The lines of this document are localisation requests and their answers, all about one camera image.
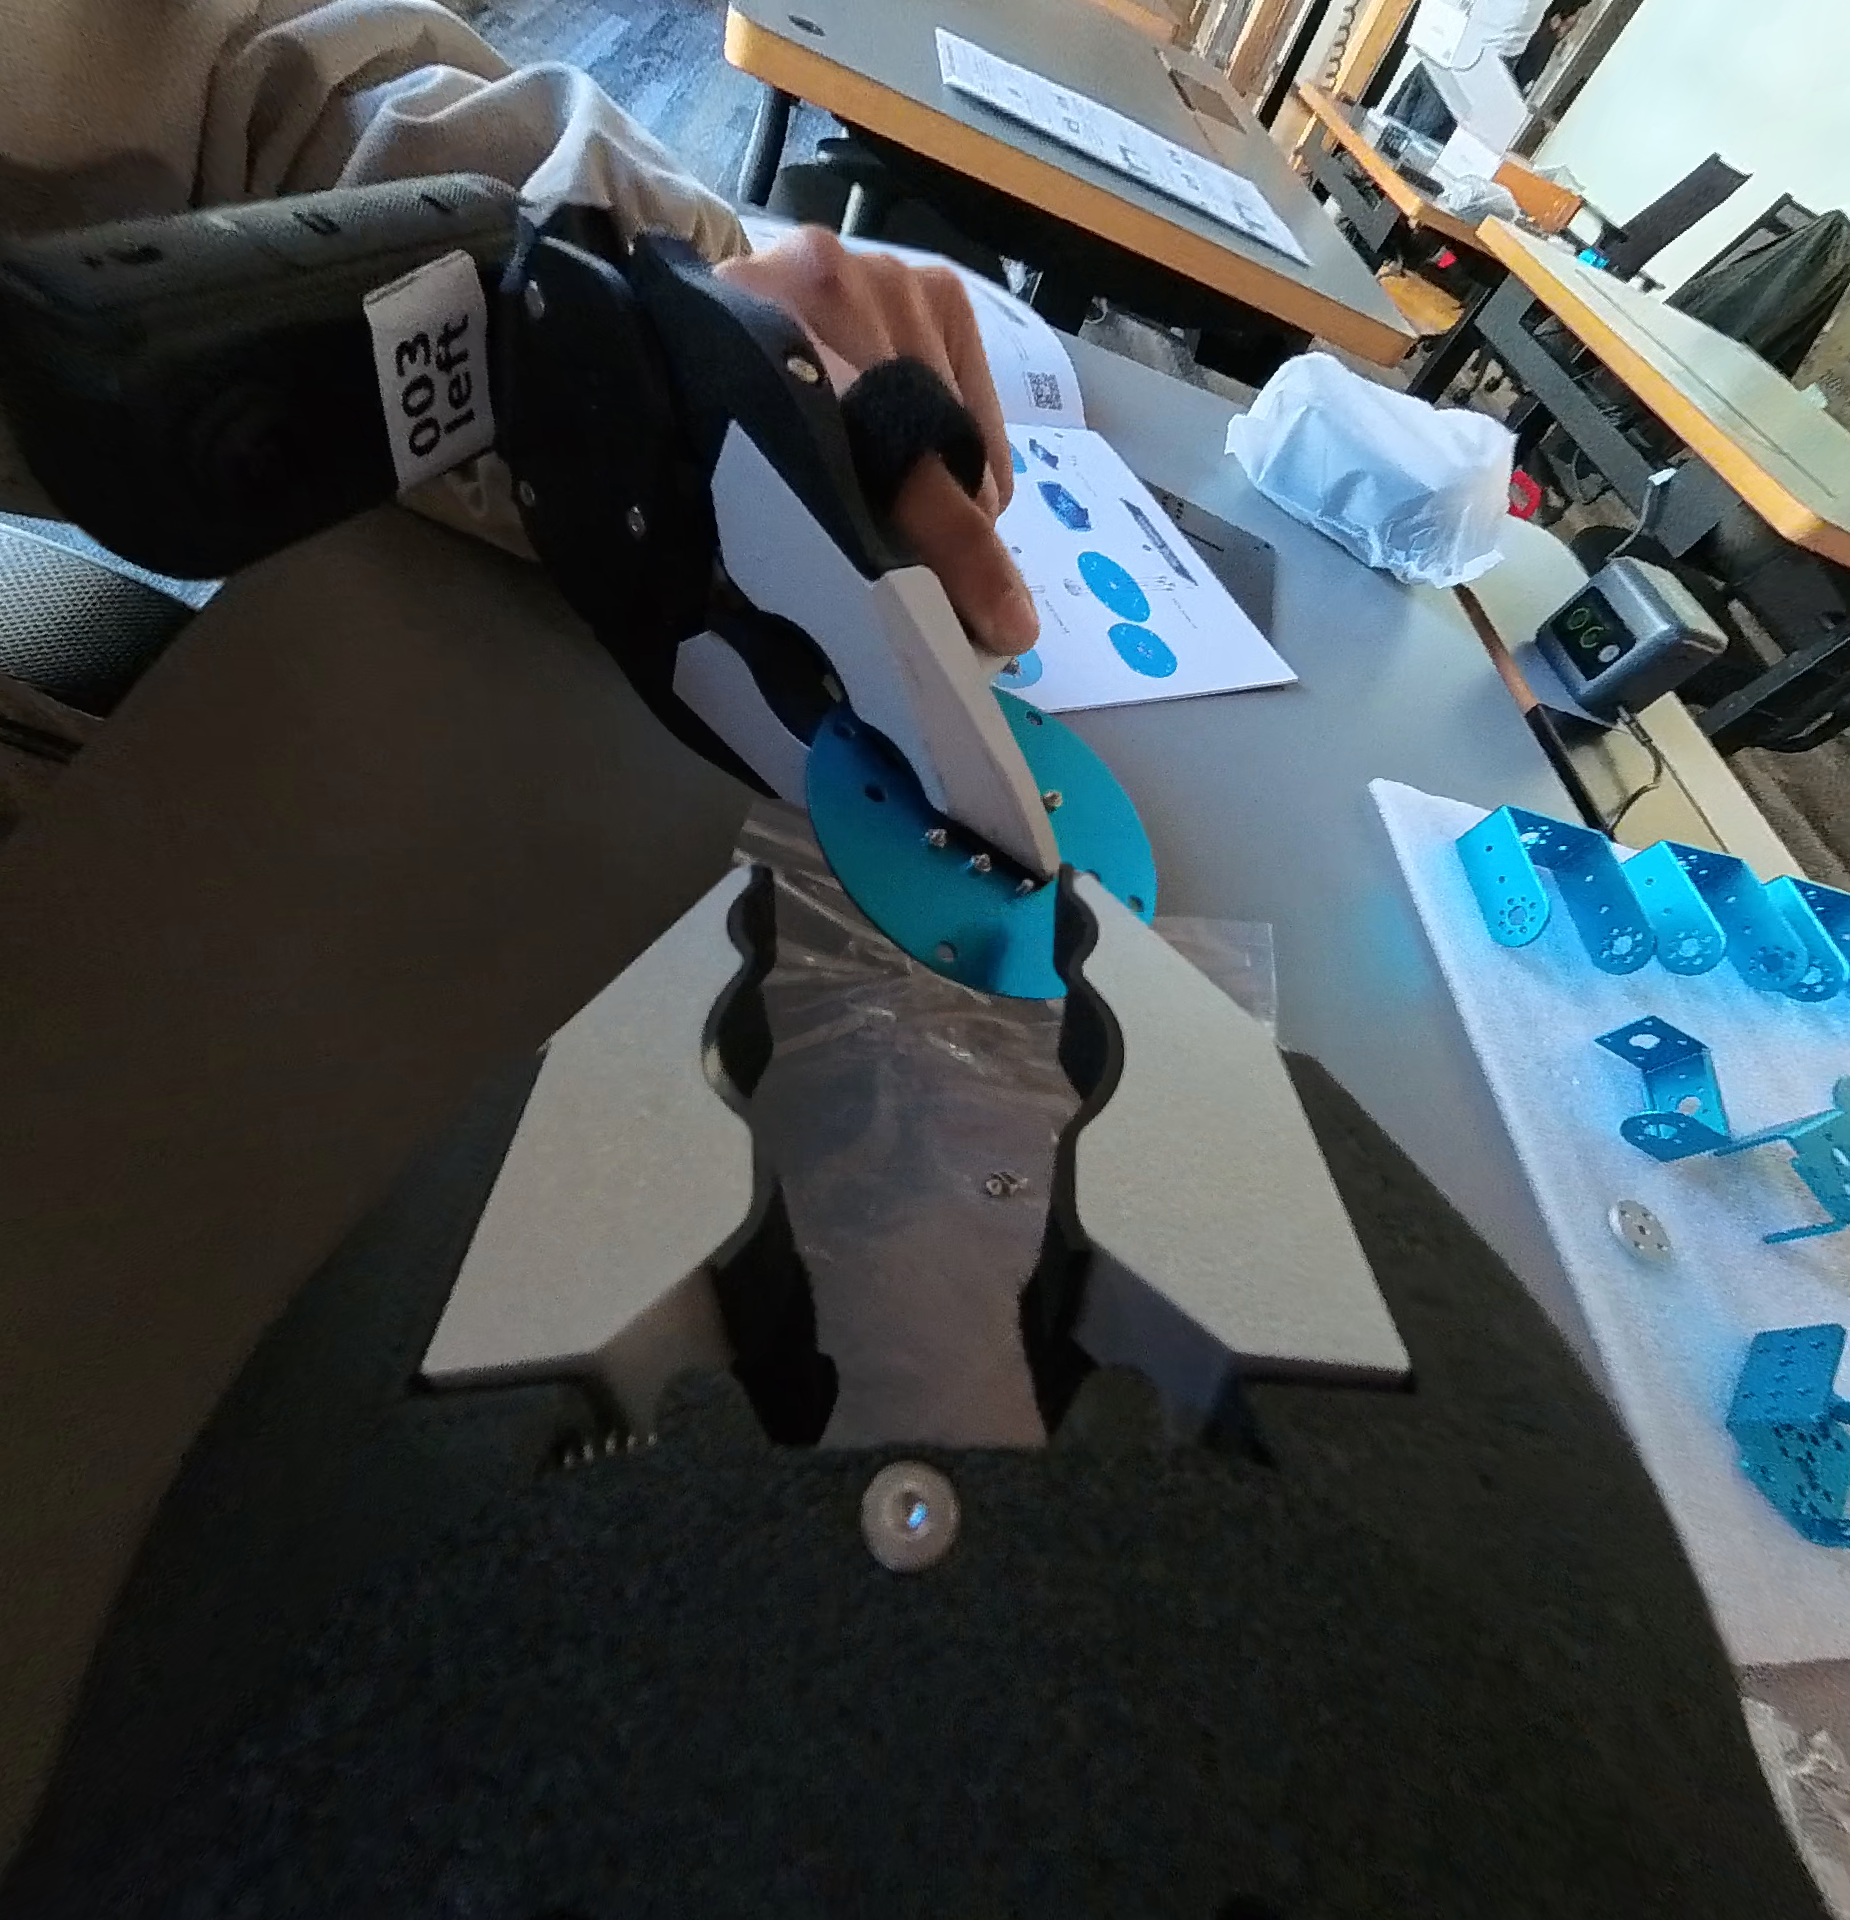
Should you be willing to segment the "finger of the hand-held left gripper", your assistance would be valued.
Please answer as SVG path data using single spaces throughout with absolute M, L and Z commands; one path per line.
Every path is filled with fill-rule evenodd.
M 724 431 L 712 499 L 727 576 L 817 646 L 938 813 L 1028 873 L 1054 876 L 1050 814 L 938 576 L 923 564 L 865 576 L 742 425 Z
M 792 627 L 714 627 L 673 655 L 673 695 L 774 799 L 805 799 L 817 734 L 841 694 Z

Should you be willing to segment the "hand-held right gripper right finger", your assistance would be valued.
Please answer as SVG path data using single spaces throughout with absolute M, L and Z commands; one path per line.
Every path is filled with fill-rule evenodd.
M 1413 1363 L 1273 1030 L 1097 876 L 1056 878 L 1047 1424 L 1083 1374 L 1150 1381 L 1170 1428 L 1249 1383 L 1391 1392 Z

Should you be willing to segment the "blue round metal plate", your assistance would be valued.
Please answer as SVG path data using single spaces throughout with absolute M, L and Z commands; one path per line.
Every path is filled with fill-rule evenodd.
M 1129 794 L 1064 721 L 996 694 L 1064 862 L 1095 876 L 1131 913 L 1154 916 L 1154 853 Z M 817 728 L 805 769 L 817 846 L 861 916 L 917 964 L 987 995 L 1050 999 L 1054 880 L 1030 876 L 938 814 L 903 755 L 847 706 Z

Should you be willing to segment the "clear plastic bag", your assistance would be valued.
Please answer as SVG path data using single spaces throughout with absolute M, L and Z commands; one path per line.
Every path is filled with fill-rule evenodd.
M 782 803 L 750 810 L 736 860 L 773 876 L 773 1055 L 753 1117 L 839 1371 L 826 1445 L 1039 1449 L 1020 1295 L 1077 1109 L 1062 1003 L 923 968 L 847 903 Z M 999 1168 L 1024 1190 L 987 1198 Z

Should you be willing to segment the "person's left forearm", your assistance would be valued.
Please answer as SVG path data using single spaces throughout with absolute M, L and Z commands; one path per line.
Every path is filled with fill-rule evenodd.
M 435 174 L 750 251 L 588 73 L 443 4 L 0 3 L 0 240 Z

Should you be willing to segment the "wooden edged desk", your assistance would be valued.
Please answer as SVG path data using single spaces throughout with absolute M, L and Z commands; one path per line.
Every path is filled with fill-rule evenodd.
M 1850 570 L 1850 431 L 1750 348 L 1500 218 L 1480 227 L 1530 294 L 1720 485 L 1793 545 Z
M 1126 113 L 1249 178 L 1311 261 L 1021 128 L 939 82 L 936 28 Z M 1156 60 L 1158 43 L 1099 4 L 729 4 L 724 60 L 773 92 L 830 113 L 942 204 L 989 251 L 1037 273 L 1035 305 L 1078 331 L 1106 299 L 1158 323 L 1314 338 L 1396 368 L 1406 317 L 1323 213 L 1271 135 L 1204 133 Z

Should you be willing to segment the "person's left hand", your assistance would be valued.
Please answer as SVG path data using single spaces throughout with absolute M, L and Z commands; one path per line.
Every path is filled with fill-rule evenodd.
M 957 275 L 890 254 L 855 254 L 817 227 L 717 261 L 716 275 L 788 312 L 839 389 L 900 356 L 933 373 L 974 418 L 985 447 L 978 486 L 966 491 L 942 457 L 930 453 L 898 485 L 882 519 L 903 551 L 936 574 L 978 650 L 996 659 L 1028 650 L 1037 640 L 1037 613 L 997 538 L 997 517 L 1013 495 L 1009 437 L 978 317 Z

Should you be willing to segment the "black mesh chair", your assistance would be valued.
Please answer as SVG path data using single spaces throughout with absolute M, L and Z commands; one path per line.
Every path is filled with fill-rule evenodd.
M 109 717 L 215 594 L 66 522 L 0 513 L 0 673 L 90 717 Z

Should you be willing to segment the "white foam sheet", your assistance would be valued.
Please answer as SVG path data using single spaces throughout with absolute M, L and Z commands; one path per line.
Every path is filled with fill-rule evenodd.
M 1659 1164 L 1621 1138 L 1635 1067 L 1592 1042 L 1655 1015 L 1708 1045 L 1730 1134 L 1829 1105 L 1850 1074 L 1850 1003 L 1760 993 L 1728 967 L 1681 978 L 1601 973 L 1557 908 L 1536 942 L 1488 935 L 1456 841 L 1483 813 L 1398 781 L 1369 799 L 1588 1338 L 1588 1368 L 1655 1483 L 1741 1667 L 1850 1661 L 1850 1550 L 1802 1538 L 1741 1472 L 1726 1428 L 1752 1335 L 1838 1324 L 1850 1335 L 1850 1229 L 1765 1244 L 1820 1217 L 1779 1142 Z M 1672 1259 L 1631 1258 L 1617 1199 L 1651 1208 Z M 1850 1336 L 1838 1388 L 1850 1394 Z

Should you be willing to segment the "white plastic wrapped bundle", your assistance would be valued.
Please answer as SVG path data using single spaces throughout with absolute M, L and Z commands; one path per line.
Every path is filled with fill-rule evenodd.
M 1487 414 L 1313 349 L 1228 421 L 1224 450 L 1269 502 L 1402 583 L 1453 589 L 1502 561 L 1513 433 Z

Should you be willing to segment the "brown cardboard piece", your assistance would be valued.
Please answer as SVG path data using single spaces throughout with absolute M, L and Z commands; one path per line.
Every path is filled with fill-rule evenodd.
M 1249 104 L 1228 86 L 1217 66 L 1173 43 L 1154 51 L 1180 104 L 1204 133 L 1224 129 L 1227 137 L 1264 133 Z

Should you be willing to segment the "black office chair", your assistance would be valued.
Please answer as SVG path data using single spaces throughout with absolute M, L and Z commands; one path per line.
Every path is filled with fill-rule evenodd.
M 1749 172 L 1733 168 L 1725 157 L 1705 157 L 1638 213 L 1608 227 L 1601 236 L 1605 271 L 1623 280 L 1635 277 L 1689 227 L 1722 206 L 1749 178 Z
M 1850 290 L 1850 218 L 1825 211 L 1776 233 L 1749 229 L 1664 303 L 1793 376 Z

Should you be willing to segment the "blue U bracket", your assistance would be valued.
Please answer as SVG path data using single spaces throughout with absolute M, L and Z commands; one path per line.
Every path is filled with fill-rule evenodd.
M 1806 960 L 1781 991 L 1802 1001 L 1850 1001 L 1850 894 L 1799 876 L 1775 876 L 1764 894 Z
M 1728 967 L 1770 993 L 1807 971 L 1806 947 L 1740 856 L 1663 839 L 1623 858 L 1621 872 L 1666 971 L 1698 978 Z
M 1466 827 L 1456 853 L 1500 947 L 1536 942 L 1562 908 L 1601 973 L 1624 976 L 1653 960 L 1646 911 L 1602 833 L 1505 803 Z

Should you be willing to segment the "small blue bracket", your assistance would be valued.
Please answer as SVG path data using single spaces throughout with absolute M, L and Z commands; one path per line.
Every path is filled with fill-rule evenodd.
M 1730 1145 L 1728 1112 L 1708 1045 L 1655 1015 L 1613 1026 L 1592 1042 L 1635 1067 L 1641 1105 L 1621 1138 L 1659 1164 L 1714 1155 Z

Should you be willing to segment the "wide blue perforated bracket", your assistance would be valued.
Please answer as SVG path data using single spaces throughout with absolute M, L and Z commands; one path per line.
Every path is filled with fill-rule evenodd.
M 1850 1550 L 1845 1348 L 1838 1324 L 1752 1335 L 1726 1415 L 1741 1472 L 1802 1538 L 1829 1550 Z

